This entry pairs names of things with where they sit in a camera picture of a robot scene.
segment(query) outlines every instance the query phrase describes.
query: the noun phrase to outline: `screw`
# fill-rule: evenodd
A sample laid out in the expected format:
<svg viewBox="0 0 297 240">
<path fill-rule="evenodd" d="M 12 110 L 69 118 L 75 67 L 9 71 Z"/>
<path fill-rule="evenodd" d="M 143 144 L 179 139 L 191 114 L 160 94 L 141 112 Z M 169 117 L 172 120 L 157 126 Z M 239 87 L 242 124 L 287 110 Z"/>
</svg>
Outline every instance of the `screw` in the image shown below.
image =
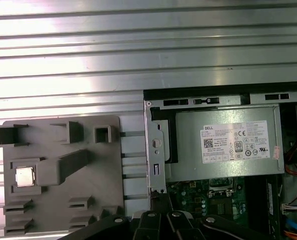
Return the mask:
<svg viewBox="0 0 297 240">
<path fill-rule="evenodd" d="M 121 223 L 121 222 L 123 222 L 123 219 L 122 218 L 117 218 L 117 219 L 114 220 L 114 222 Z"/>
<path fill-rule="evenodd" d="M 213 223 L 216 222 L 215 218 L 213 218 L 213 217 L 208 217 L 208 218 L 206 219 L 206 221 L 207 221 L 208 223 L 210 223 L 210 224 L 213 224 Z"/>
<path fill-rule="evenodd" d="M 175 212 L 172 213 L 172 216 L 173 217 L 179 217 L 179 216 L 181 216 L 181 213 L 178 212 L 178 211 L 175 211 Z"/>
</svg>

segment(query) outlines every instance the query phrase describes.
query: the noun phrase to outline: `warning label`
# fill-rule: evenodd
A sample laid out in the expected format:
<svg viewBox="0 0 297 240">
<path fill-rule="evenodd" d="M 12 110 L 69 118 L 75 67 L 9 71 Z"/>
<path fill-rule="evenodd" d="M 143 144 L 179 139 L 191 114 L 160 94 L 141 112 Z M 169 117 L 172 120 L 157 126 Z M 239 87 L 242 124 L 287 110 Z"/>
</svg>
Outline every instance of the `warning label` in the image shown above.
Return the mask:
<svg viewBox="0 0 297 240">
<path fill-rule="evenodd" d="M 200 139 L 204 164 L 270 158 L 267 121 L 205 125 Z"/>
</svg>

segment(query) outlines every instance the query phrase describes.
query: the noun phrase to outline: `corrugated metal surface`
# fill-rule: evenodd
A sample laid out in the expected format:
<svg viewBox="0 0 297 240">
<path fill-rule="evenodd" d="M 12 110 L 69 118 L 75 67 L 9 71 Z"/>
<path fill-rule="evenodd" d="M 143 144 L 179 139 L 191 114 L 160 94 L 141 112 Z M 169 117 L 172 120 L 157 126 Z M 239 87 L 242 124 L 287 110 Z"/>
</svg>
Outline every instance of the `corrugated metal surface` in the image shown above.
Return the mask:
<svg viewBox="0 0 297 240">
<path fill-rule="evenodd" d="M 148 206 L 143 89 L 288 81 L 297 0 L 0 0 L 0 124 L 120 116 L 128 214 Z"/>
</svg>

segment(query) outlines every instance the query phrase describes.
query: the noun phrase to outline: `chip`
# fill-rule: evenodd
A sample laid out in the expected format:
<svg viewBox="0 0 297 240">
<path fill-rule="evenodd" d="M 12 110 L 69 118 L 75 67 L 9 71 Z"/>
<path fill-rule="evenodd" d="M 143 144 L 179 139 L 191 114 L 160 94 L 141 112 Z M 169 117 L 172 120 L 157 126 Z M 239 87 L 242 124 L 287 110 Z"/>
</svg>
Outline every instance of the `chip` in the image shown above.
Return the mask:
<svg viewBox="0 0 297 240">
<path fill-rule="evenodd" d="M 194 203 L 198 204 L 202 201 L 202 199 L 200 197 L 196 197 L 194 198 Z"/>
<path fill-rule="evenodd" d="M 222 218 L 233 219 L 233 205 L 230 197 L 215 198 L 209 201 L 209 214 L 218 215 Z"/>
</svg>

